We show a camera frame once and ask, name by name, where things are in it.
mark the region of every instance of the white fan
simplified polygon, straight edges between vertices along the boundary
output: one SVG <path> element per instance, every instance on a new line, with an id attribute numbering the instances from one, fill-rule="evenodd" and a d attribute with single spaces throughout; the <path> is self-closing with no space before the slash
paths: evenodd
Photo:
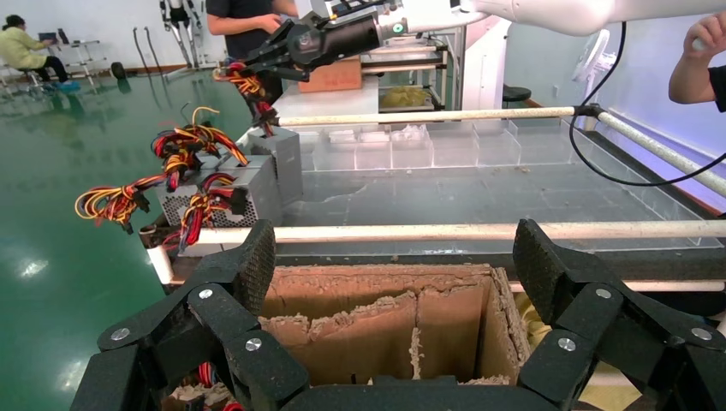
<path id="1" fill-rule="evenodd" d="M 605 52 L 608 41 L 610 41 L 610 32 L 607 30 L 600 30 L 599 33 L 590 36 L 585 49 L 582 51 L 582 55 L 580 55 L 580 60 L 577 62 L 577 67 L 574 68 L 572 81 L 579 83 L 587 81 L 585 97 L 589 96 L 592 88 L 595 87 L 595 78 L 598 74 L 612 69 L 617 59 L 617 54 Z M 595 95 L 590 103 L 595 103 L 597 100 L 598 96 Z"/>

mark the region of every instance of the cardboard box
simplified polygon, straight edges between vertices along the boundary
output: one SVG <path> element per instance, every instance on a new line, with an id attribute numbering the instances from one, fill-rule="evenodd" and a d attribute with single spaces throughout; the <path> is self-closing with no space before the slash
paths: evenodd
<path id="1" fill-rule="evenodd" d="M 301 92 L 334 92 L 356 90 L 363 87 L 360 57 L 349 57 L 329 66 L 321 66 L 310 73 L 309 82 L 297 83 Z"/>
<path id="2" fill-rule="evenodd" d="M 504 270 L 488 265 L 277 267 L 260 320 L 313 385 L 514 384 L 530 354 Z"/>

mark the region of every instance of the laptop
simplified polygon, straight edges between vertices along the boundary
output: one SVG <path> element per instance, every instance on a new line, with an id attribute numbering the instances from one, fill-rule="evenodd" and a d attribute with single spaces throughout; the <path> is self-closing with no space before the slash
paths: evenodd
<path id="1" fill-rule="evenodd" d="M 55 44 L 58 42 L 58 33 L 39 33 L 38 39 L 40 39 L 40 41 L 53 40 L 53 44 Z"/>

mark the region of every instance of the person's hand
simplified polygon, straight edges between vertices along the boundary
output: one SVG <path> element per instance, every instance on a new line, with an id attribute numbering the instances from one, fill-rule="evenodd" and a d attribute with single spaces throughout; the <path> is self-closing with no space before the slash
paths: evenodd
<path id="1" fill-rule="evenodd" d="M 257 17 L 259 28 L 265 30 L 269 34 L 273 34 L 275 30 L 283 23 L 283 19 L 276 14 L 261 15 Z"/>
<path id="2" fill-rule="evenodd" d="M 704 50 L 693 47 L 696 39 L 703 44 Z M 691 58 L 711 58 L 726 51 L 726 11 L 710 15 L 693 25 L 686 35 L 684 49 L 686 57 Z"/>

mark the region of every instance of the green floor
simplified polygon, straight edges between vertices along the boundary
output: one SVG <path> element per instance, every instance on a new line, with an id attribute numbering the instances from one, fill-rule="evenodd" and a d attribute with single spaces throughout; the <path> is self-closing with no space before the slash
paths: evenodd
<path id="1" fill-rule="evenodd" d="M 138 237 L 81 220 L 73 203 L 90 187 L 158 173 L 149 143 L 185 123 L 186 102 L 222 110 L 216 125 L 241 135 L 246 106 L 208 74 L 173 82 L 168 95 L 142 77 L 125 92 L 103 79 L 98 93 L 82 81 L 75 97 L 0 96 L 2 409 L 68 409 L 98 334 L 162 297 Z M 154 205 L 134 216 L 136 229 L 160 213 Z"/>

